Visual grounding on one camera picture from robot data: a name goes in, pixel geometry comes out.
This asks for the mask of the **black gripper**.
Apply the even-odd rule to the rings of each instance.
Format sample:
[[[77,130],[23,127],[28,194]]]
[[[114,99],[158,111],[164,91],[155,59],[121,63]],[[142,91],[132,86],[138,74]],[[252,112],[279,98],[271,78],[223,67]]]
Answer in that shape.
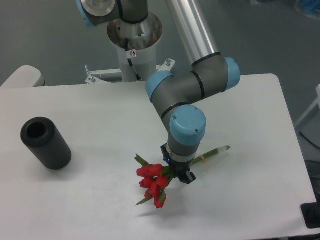
[[[173,168],[174,173],[181,183],[190,184],[196,180],[196,176],[191,172],[193,163],[193,154],[181,156],[174,153],[166,143],[160,147],[163,154],[163,160]]]

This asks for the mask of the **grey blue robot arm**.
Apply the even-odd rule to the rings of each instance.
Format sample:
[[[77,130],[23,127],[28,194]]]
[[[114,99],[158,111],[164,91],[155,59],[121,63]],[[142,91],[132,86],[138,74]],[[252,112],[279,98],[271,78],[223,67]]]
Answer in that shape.
[[[107,24],[122,81],[145,82],[149,100],[168,132],[167,143],[161,147],[163,159],[176,178],[189,184],[196,179],[190,168],[207,124],[195,103],[235,87],[241,73],[234,59],[219,52],[197,1],[169,0],[166,4],[192,66],[184,77],[174,77],[169,63],[156,67],[156,45],[163,26],[146,0],[77,1],[88,26]]]

